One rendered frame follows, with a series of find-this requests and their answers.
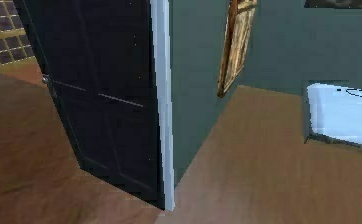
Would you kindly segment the wooden framed picture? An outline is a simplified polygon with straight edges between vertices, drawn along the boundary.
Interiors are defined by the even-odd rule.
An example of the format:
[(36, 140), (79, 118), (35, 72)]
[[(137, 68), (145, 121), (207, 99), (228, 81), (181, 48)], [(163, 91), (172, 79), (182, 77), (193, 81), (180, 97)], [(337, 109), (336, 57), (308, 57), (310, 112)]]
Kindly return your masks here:
[(230, 0), (217, 96), (223, 98), (244, 68), (258, 0)]

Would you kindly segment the black room door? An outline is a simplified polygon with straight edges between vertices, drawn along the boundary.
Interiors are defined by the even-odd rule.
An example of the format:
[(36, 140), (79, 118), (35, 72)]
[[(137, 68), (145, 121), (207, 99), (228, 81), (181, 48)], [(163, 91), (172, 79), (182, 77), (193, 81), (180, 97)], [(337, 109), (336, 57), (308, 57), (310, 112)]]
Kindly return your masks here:
[(150, 0), (13, 0), (79, 167), (165, 207)]

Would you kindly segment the white bathtub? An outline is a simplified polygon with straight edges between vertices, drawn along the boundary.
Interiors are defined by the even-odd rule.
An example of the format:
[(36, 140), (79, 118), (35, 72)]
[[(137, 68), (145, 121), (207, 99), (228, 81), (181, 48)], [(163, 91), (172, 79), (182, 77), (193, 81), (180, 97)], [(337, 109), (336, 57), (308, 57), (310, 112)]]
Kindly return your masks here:
[(362, 89), (325, 83), (306, 88), (309, 132), (362, 145)]

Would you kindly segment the yellow framed grid window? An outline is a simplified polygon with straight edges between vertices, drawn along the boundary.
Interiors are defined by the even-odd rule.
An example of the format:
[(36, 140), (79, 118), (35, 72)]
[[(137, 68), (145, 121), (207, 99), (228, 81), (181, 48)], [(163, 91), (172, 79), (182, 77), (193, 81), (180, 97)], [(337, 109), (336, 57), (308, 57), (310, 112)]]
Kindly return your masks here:
[(0, 71), (36, 62), (14, 1), (0, 0)]

